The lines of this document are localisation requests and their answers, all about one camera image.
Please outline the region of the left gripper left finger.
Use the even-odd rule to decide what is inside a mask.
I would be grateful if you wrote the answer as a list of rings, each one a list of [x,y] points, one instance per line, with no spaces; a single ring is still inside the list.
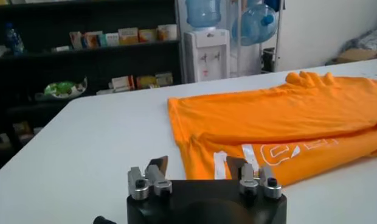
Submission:
[[[165,178],[168,156],[152,159],[144,174],[139,167],[128,171],[128,193],[133,200],[146,200],[151,194],[168,198],[173,193],[173,184]]]

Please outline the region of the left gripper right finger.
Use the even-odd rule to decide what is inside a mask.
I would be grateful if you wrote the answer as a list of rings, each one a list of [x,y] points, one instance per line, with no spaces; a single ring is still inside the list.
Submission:
[[[269,166],[262,166],[255,171],[244,159],[232,156],[227,156],[226,162],[232,179],[239,181],[241,195],[254,198],[261,194],[270,200],[279,200],[282,197],[282,185]]]

